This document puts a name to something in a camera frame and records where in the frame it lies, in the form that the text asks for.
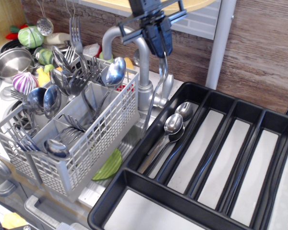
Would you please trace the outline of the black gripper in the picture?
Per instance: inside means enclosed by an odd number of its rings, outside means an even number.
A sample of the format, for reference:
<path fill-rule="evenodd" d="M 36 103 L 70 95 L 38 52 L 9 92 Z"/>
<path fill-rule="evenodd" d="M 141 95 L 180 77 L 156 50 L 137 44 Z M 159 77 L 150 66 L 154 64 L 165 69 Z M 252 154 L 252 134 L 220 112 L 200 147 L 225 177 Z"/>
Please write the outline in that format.
<path fill-rule="evenodd" d="M 131 0 L 131 16 L 118 23 L 122 35 L 123 44 L 130 43 L 139 37 L 143 37 L 153 55 L 163 57 L 172 52 L 173 23 L 186 17 L 186 10 L 181 0 Z M 163 9 L 166 6 L 178 3 L 179 10 L 166 15 Z M 127 34 L 124 26 L 132 22 L 139 22 L 139 29 Z"/>

